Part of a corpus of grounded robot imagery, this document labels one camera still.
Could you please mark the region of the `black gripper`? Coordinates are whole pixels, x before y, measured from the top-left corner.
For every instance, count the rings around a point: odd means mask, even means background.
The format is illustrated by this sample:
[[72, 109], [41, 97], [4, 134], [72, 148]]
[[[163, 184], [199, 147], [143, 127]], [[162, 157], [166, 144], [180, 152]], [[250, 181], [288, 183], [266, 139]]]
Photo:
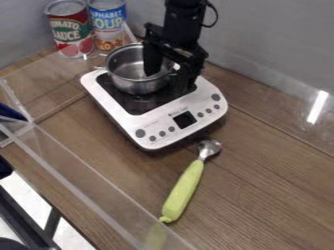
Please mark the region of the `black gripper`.
[[198, 45], [204, 11], [204, 8], [167, 8], [162, 26], [144, 24], [143, 71], [147, 76], [158, 73], [163, 58], [179, 63], [180, 68], [171, 74], [175, 97], [182, 97], [192, 88], [207, 58]]

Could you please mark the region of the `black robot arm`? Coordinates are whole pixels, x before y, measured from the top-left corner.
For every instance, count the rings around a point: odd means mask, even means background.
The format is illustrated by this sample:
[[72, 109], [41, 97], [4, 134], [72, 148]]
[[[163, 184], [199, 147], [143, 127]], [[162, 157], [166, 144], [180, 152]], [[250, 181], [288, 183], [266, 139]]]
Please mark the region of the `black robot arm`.
[[195, 85], [200, 75], [207, 52], [198, 44], [200, 30], [216, 24], [204, 24], [206, 8], [216, 14], [216, 8], [208, 0], [166, 0], [163, 25], [144, 24], [143, 71], [147, 76], [155, 74], [167, 58], [180, 66], [171, 77], [174, 94], [182, 97]]

